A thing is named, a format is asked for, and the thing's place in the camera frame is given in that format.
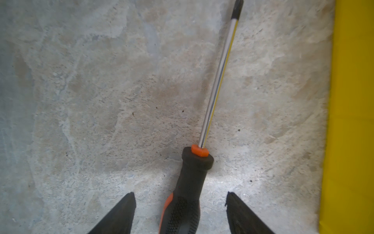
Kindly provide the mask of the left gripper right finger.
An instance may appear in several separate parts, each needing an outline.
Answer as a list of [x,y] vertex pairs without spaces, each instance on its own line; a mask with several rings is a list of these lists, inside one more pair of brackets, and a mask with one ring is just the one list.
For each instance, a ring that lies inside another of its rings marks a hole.
[[226,207],[232,234],[275,234],[234,192],[228,192]]

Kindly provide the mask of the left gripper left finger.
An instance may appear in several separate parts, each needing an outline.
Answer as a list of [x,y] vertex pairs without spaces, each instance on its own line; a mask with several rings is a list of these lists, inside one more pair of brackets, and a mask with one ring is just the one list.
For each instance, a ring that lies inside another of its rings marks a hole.
[[130,192],[88,234],[130,234],[135,209],[135,195]]

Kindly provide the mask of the black orange handled screwdriver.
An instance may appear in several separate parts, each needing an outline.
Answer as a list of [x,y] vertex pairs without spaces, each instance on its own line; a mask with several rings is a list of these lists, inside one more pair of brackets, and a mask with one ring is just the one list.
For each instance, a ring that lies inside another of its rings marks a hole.
[[206,148],[206,141],[243,3],[243,0],[235,1],[199,141],[183,149],[181,172],[173,192],[163,207],[158,231],[160,234],[194,234],[198,229],[201,214],[200,196],[206,175],[214,164],[214,158]]

